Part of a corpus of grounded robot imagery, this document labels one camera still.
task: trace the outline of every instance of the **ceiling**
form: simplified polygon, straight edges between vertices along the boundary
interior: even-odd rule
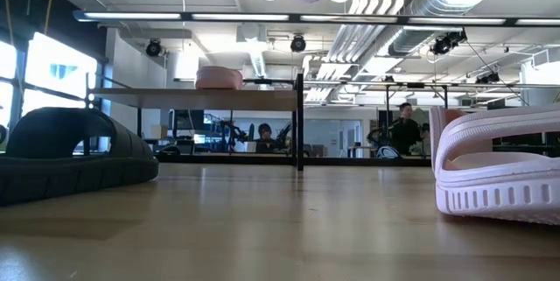
[[[350,2],[337,4],[331,0],[320,0],[307,4],[298,0],[69,0],[82,9],[89,11],[251,11],[251,12],[313,12],[342,13],[347,12]],[[475,6],[469,15],[499,16],[547,16],[560,15],[560,0],[484,0]],[[217,64],[226,67],[237,67],[249,63],[249,55],[236,53],[235,49],[237,24],[202,24],[202,23],[141,23],[130,26],[140,32],[134,36],[138,42],[147,43],[143,33],[149,29],[183,29],[193,32],[207,56]],[[295,33],[303,33],[307,41],[308,51],[326,51],[336,38],[337,25],[268,25],[268,38],[274,39],[269,51],[264,53],[268,64],[293,64],[301,66],[303,54],[292,54],[291,38]],[[560,31],[555,29],[523,29],[523,28],[468,28],[469,41],[480,53],[485,62],[501,60],[502,79],[514,81],[518,77],[518,64],[526,59],[527,54],[515,52],[529,51],[535,45],[560,44]],[[168,40],[165,45],[179,49],[181,39]],[[504,53],[504,45],[510,47],[510,53]],[[440,79],[450,81],[464,76],[466,73],[480,69],[484,63],[473,54],[468,46],[461,46],[452,51],[452,56],[445,56],[437,63],[426,58],[426,48],[420,50],[421,59],[404,60],[399,67],[402,71],[395,77],[406,77],[415,74],[415,81],[428,80],[432,74],[440,74]]]

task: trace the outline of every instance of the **desk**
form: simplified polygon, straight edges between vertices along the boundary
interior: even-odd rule
[[[366,145],[348,146],[348,151],[347,151],[348,158],[356,158],[356,150],[358,149],[370,150],[372,153],[374,153],[374,156],[375,153],[377,152],[377,148],[373,146],[366,146]]]

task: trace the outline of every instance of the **person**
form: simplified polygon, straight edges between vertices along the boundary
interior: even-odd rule
[[[275,149],[275,141],[272,138],[272,129],[267,123],[263,123],[258,129],[259,138],[256,139],[257,153],[272,153]]]
[[[412,105],[405,102],[399,106],[401,116],[389,128],[391,146],[401,155],[410,155],[410,146],[424,139],[426,132],[421,132],[418,123],[412,120]]]

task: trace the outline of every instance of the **black slide sandal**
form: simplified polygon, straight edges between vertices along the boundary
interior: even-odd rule
[[[73,157],[88,137],[110,137],[109,154]],[[0,156],[0,206],[152,180],[150,146],[99,110],[43,108],[24,116]]]

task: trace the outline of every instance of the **white slide sandal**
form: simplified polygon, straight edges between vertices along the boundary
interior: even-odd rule
[[[560,158],[492,152],[492,139],[560,131],[560,106],[460,115],[430,109],[437,208],[444,214],[560,225]]]

